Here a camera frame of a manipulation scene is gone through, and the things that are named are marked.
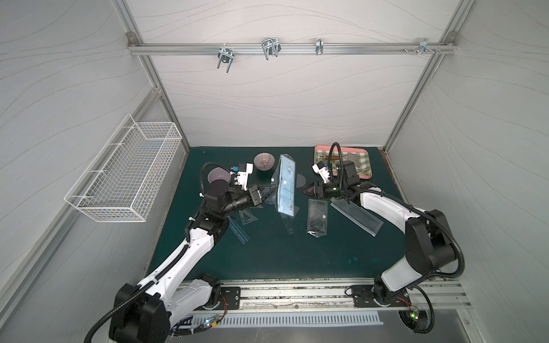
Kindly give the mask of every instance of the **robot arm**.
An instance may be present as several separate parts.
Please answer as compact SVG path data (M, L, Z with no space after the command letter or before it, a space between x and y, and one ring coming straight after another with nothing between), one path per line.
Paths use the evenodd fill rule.
M229 182L212 181L203 194L204 202L197 215L189 218L191 223L185 240L137 286L126 284L116 294L115 308L127 304L112 316L111 339L119 343L161 343L189 312L203 305L217 305L221 285L208 275L176 291L191 269L224 235L229 226L228 217L262 202L259 187L247 185L251 164L243 170L237 175L231 174ZM143 292L144 286L151 284ZM133 299L139 291L142 293Z
M461 274L463 255L459 256L456 252L460 250L455 249L457 243L451 237L448 222L442 212L426 212L414 208L383 193L372 183L361 181L352 161L340 161L341 175L338 174L338 177L343 178L340 180L341 183L335 180L327 182L328 179L334 178L323 175L321 167L320 163L312 166L313 170L322 176L323 181L313 182L304 189L305 194L317 199L344 196L381 215L405 235L404 257L374 279L372 293L380 305L390 304L404 288L420 283L436 273L437 269L456 259L460 261L461 266L455 273L446 276L458 277Z

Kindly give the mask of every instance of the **wire basket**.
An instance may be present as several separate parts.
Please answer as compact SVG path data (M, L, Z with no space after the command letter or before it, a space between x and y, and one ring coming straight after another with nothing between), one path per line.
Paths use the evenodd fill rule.
M97 165L110 148L102 167L92 170L92 162L65 197L97 222L144 222L181 142L172 122L135 122L128 116L132 125L121 124L113 134L121 140L105 145L94 160ZM74 194L78 185L84 191Z

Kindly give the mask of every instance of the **red wire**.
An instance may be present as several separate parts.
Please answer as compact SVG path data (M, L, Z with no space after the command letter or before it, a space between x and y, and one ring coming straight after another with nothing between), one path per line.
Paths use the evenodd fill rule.
M225 315L227 315L227 311L228 311L227 299L225 299L224 296L222 296L221 299L223 299L223 301L225 302L225 311L223 312L223 316L221 316L221 319L220 319L220 320L222 320L223 318L225 318Z
M404 300L404 299L403 299L403 298L401 298L401 297L397 297L397 299L398 299L398 300L400 300L400 301L403 301L403 302L405 302L405 303L406 303L406 305L408 305L408 307L410 307L410 306L413 306L413 305L412 305L411 303L407 302L406 300Z

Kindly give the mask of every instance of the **floor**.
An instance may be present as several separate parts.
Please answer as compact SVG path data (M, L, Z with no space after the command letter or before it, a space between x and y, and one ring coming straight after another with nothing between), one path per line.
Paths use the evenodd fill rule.
M372 166L370 181L387 193L400 196L379 149L365 149ZM261 152L271 153L277 160L280 154L289 154L296 161L297 173L305 176L308 185L321 179L311 168L313 151L314 147L192 148L149 270L162 263L184 239L187 218L200 205L198 174L203 163L214 161L232 167L239 162L252 162ZM274 168L267 172L254 170L248 183L268 183L273 172ZM243 245L228 230L197 263L188 279L199 273L225 280L374 277L403 256L404 235L391 223L385 221L373 237L331 206L328 206L328 234L320 238L307 234L308 199L301 189L296 190L295 205L300 210L293 221L295 233L291 235L273 205L250 209L259 219L242 226L250 240Z

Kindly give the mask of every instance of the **bowl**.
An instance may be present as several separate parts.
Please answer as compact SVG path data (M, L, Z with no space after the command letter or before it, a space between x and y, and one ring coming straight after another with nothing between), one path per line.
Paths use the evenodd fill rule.
M275 157L269 153L257 154L254 157L254 165L259 170L269 170L275 165Z

